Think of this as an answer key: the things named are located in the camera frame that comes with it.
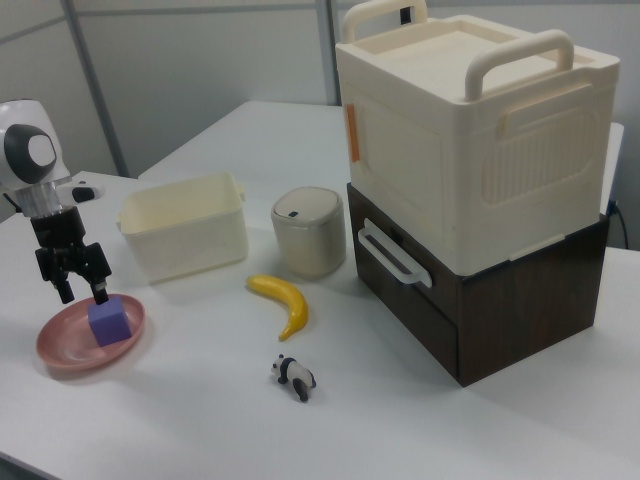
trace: panda figurine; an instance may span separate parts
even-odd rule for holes
[[[284,355],[280,354],[273,363],[271,371],[279,375],[278,383],[280,385],[286,385],[291,380],[301,402],[309,400],[307,389],[315,388],[316,380],[313,377],[313,373],[296,362],[295,359],[291,357],[285,358]]]

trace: wooden drawer unit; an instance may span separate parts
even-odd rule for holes
[[[607,217],[458,276],[351,184],[347,190],[358,276],[460,385],[593,325]]]

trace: toy banana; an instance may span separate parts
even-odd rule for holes
[[[278,338],[284,341],[307,324],[309,309],[300,290],[289,282],[270,275],[253,275],[247,278],[247,286],[256,293],[279,300],[289,307],[289,321]]]

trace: white table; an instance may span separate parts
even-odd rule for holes
[[[310,108],[314,123],[300,125]],[[221,167],[248,196],[247,260],[153,287],[114,223],[146,184],[80,174],[107,189],[80,211],[114,271],[108,289],[148,311],[140,342],[84,375],[37,357],[36,336],[62,307],[39,279],[28,221],[2,223],[2,456],[65,480],[640,478],[640,255],[607,250],[594,328],[462,389],[357,279],[352,252],[318,282],[282,267],[269,207],[301,184],[344,188],[346,146],[326,144],[340,122],[329,107],[251,103],[142,175]],[[250,143],[260,158],[243,155]],[[323,152],[326,171],[303,163]],[[294,281],[309,301],[309,325],[285,343],[284,308],[244,288],[256,272]],[[307,404],[270,373],[281,352],[316,375]]]

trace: pink bowl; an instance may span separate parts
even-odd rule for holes
[[[49,366],[63,370],[86,370],[105,364],[129,350],[144,327],[144,306],[128,295],[118,295],[129,320],[131,337],[100,347],[89,327],[89,305],[86,298],[54,315],[40,331],[36,349]]]

